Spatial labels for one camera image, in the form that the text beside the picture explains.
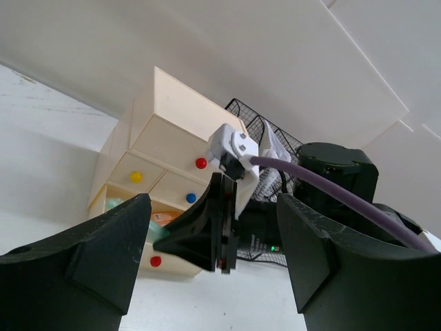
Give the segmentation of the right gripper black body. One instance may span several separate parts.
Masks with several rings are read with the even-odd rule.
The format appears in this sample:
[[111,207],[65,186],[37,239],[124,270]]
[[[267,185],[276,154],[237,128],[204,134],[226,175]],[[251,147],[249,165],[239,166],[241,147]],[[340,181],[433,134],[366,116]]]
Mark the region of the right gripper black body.
[[238,236],[236,220],[236,182],[222,174],[220,206],[222,222],[218,268],[222,274],[229,274],[236,268]]

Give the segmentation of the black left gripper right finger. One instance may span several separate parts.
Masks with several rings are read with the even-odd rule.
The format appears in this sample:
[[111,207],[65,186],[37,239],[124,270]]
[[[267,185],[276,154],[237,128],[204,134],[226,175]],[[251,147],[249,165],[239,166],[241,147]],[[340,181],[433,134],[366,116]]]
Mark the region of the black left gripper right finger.
[[276,208],[308,330],[440,329],[439,254],[369,237],[287,194]]

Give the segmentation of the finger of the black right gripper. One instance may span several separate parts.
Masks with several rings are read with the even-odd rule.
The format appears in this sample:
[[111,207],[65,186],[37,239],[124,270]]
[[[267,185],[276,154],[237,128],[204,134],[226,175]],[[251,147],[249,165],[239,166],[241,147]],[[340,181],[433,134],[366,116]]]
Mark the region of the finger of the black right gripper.
[[172,238],[165,247],[209,272],[215,271],[220,247],[221,181],[221,173],[213,174],[200,199],[167,226]]

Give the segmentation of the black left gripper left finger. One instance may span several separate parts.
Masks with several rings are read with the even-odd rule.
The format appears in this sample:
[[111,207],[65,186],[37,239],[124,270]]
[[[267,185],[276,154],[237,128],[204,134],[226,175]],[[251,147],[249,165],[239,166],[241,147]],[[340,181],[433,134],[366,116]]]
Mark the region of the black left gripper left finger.
[[145,233],[103,213],[1,256],[2,330],[118,330]]

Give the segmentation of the green transparent correction tape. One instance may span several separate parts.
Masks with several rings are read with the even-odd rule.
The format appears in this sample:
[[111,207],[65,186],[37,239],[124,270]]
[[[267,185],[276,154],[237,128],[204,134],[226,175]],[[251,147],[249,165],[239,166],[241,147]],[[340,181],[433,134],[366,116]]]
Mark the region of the green transparent correction tape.
[[137,225],[145,233],[148,243],[155,243],[170,235],[165,228],[165,219],[153,212],[152,200],[148,194],[138,194],[129,199],[110,197],[105,200],[106,213],[123,216],[131,225]]

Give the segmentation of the drawer blue knob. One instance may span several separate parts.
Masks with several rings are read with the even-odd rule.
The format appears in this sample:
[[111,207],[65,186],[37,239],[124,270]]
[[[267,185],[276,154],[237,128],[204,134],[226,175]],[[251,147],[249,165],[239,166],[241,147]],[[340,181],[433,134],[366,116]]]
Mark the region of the drawer blue knob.
[[196,202],[197,200],[197,196],[194,193],[189,193],[186,195],[186,202],[193,204]]

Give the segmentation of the drawer red knob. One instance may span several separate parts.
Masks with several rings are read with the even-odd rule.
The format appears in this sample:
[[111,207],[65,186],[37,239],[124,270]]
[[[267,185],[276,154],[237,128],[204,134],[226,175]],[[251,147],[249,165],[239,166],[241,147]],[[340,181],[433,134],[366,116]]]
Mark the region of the drawer red knob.
[[[88,202],[89,218],[94,218],[105,213],[104,204],[107,198],[116,197],[129,199],[134,196],[136,196],[135,192],[130,192],[129,190],[108,183],[101,185],[100,188],[93,188],[90,191]],[[157,201],[153,197],[151,197],[151,200],[153,212],[182,212],[179,209]],[[198,275],[202,271],[200,267],[165,247],[170,242],[170,238],[172,238],[171,234],[155,243],[148,243],[145,240],[139,269],[143,272],[172,275],[184,279],[191,279]]]
[[205,169],[207,167],[207,160],[203,157],[199,157],[195,160],[195,166],[200,170]]

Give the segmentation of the white paper manual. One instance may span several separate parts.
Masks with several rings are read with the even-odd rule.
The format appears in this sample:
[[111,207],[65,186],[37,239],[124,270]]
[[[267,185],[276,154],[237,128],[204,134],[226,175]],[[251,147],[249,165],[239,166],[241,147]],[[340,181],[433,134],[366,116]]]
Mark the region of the white paper manual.
[[291,155],[280,142],[268,121],[264,120],[263,135],[259,143],[259,157],[264,164],[259,166],[259,183],[253,198],[258,201],[276,201],[279,192],[288,193],[285,173],[274,167],[277,160],[291,162]]

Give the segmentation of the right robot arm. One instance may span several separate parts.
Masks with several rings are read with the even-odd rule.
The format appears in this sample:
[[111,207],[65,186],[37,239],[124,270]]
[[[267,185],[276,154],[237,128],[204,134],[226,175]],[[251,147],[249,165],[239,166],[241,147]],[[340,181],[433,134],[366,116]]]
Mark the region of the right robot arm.
[[211,142],[207,158],[220,171],[212,175],[200,199],[165,226],[162,236],[153,242],[156,251],[207,271],[218,268],[224,273],[235,268],[238,253],[284,254],[287,242],[282,239],[282,218],[277,214],[276,203],[252,199],[261,166],[296,176],[359,214],[368,225],[379,228],[403,247],[437,251],[405,224],[330,180],[288,161],[260,157],[255,142]]

